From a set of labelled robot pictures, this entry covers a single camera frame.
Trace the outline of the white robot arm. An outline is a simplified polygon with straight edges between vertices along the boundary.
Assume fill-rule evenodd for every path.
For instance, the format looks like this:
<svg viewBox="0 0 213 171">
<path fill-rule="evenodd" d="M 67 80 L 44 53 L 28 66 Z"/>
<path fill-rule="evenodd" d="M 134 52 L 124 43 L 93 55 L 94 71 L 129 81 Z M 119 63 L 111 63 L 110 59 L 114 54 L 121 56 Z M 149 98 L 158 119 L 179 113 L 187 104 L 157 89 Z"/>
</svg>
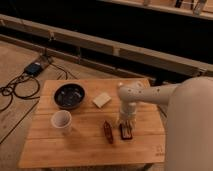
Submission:
<svg viewBox="0 0 213 171">
<path fill-rule="evenodd" d="M 119 83 L 120 117 L 134 115 L 137 102 L 167 105 L 165 171 L 213 171 L 213 77 L 145 87 Z"/>
</svg>

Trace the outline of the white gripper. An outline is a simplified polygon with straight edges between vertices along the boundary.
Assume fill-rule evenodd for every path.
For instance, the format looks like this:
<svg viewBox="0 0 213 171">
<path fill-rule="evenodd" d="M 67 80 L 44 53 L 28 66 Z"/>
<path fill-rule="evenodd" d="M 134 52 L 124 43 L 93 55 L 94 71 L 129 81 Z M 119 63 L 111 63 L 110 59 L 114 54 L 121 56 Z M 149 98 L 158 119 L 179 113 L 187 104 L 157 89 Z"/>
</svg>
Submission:
<svg viewBox="0 0 213 171">
<path fill-rule="evenodd" d="M 137 104 L 135 102 L 127 103 L 127 102 L 122 102 L 120 109 L 119 109 L 119 122 L 120 124 L 120 131 L 121 133 L 124 132 L 124 123 L 127 122 L 127 127 L 128 130 L 131 132 L 132 131 L 132 126 L 136 123 L 136 107 Z"/>
</svg>

